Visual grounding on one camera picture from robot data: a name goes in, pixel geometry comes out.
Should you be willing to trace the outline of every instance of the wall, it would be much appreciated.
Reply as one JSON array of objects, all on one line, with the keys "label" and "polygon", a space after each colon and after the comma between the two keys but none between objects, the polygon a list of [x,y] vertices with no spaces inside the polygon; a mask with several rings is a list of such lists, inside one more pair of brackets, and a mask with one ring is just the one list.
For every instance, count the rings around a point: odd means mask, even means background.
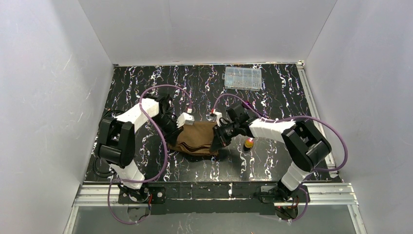
[{"label": "wall", "polygon": [[79,0],[113,63],[305,59],[336,0]]},{"label": "wall", "polygon": [[0,233],[63,232],[112,73],[78,1],[0,1]]},{"label": "wall", "polygon": [[413,1],[338,0],[305,65],[321,118],[349,145],[341,175],[369,233],[413,228],[412,42]]}]

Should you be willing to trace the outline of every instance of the black marble table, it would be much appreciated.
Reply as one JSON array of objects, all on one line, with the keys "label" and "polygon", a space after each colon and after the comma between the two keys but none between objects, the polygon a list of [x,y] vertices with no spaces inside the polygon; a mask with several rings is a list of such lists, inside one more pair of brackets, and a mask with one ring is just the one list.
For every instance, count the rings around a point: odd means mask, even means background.
[{"label": "black marble table", "polygon": [[[263,85],[259,92],[230,90],[224,88],[223,73],[226,66],[258,68],[262,71]],[[216,98],[224,93],[235,94],[247,100],[261,113],[271,119],[297,115],[311,115],[295,64],[249,64],[249,65],[190,65],[190,66],[134,66],[116,67],[105,104],[108,110],[127,111],[139,100],[147,88],[160,84],[172,84],[184,88],[193,102],[192,114],[197,121],[211,120],[209,113]],[[186,108],[188,99],[180,90],[156,89],[155,93],[173,94],[175,113],[178,116]],[[236,102],[234,98],[220,100],[217,110],[225,109]],[[246,137],[233,138],[231,145],[219,151],[218,156],[193,157],[169,151],[168,166],[158,181],[166,182],[214,182],[214,181],[278,181],[291,164],[284,144],[258,138],[248,153],[241,151]],[[164,153],[155,128],[147,123],[136,135],[135,163],[145,178],[152,178],[162,168]],[[109,182],[92,172],[96,157],[93,148],[85,182]],[[100,160],[97,168],[107,171],[108,165]],[[326,168],[325,162],[320,167]],[[312,180],[331,180],[328,173],[314,173]]]}]

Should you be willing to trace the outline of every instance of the folded cloth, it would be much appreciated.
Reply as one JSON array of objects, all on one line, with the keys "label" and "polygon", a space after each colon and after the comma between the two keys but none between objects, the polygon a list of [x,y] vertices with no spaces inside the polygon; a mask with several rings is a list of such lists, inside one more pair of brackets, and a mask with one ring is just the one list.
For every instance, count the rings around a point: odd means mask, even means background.
[{"label": "folded cloth", "polygon": [[193,125],[184,125],[175,146],[168,145],[171,150],[184,152],[192,156],[217,156],[218,151],[209,152],[214,139],[213,127],[215,122],[194,122]]}]

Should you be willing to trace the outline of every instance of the gray wall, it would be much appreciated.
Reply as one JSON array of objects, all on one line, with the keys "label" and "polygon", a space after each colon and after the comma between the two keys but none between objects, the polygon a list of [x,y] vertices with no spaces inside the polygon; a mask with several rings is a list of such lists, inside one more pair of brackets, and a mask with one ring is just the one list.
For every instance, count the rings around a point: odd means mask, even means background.
[{"label": "gray wall", "polygon": [[349,145],[341,175],[369,233],[413,228],[412,58],[413,1],[338,0],[305,65],[321,118]]},{"label": "gray wall", "polygon": [[305,59],[336,0],[79,0],[113,63]]},{"label": "gray wall", "polygon": [[77,0],[0,1],[0,233],[63,232],[112,73]]}]

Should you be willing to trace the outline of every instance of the black marble surface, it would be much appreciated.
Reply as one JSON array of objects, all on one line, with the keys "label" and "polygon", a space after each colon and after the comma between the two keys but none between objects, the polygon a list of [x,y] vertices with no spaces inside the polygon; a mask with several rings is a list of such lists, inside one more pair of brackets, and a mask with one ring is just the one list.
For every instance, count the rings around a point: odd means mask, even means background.
[{"label": "black marble surface", "polygon": [[[226,66],[234,65],[116,67],[105,112],[127,111],[138,102],[140,94],[145,89],[154,85],[174,84],[186,89],[190,94],[193,102],[192,114],[197,121],[211,120],[211,108],[217,97],[224,93],[236,94],[249,101],[259,112],[271,119],[311,115],[295,64],[235,65],[261,69],[263,85],[259,92],[225,89],[222,77]],[[161,88],[154,92],[173,94],[177,115],[185,110],[188,99],[183,96],[182,91]],[[225,109],[234,102],[231,97],[222,98],[217,110],[225,113]],[[160,137],[155,128],[146,123],[139,129],[136,139],[134,161],[145,178],[152,178],[162,168],[164,158]],[[291,163],[284,144],[259,138],[249,153],[243,153],[241,147],[245,139],[244,136],[233,138],[231,145],[220,150],[217,157],[193,157],[169,151],[167,169],[158,180],[212,182],[281,179]],[[94,147],[85,181],[109,182],[110,179],[99,178],[92,172],[95,157]],[[109,168],[100,160],[96,165],[102,171]],[[325,168],[325,162],[319,166]],[[328,173],[314,173],[311,179],[331,180]]]}]

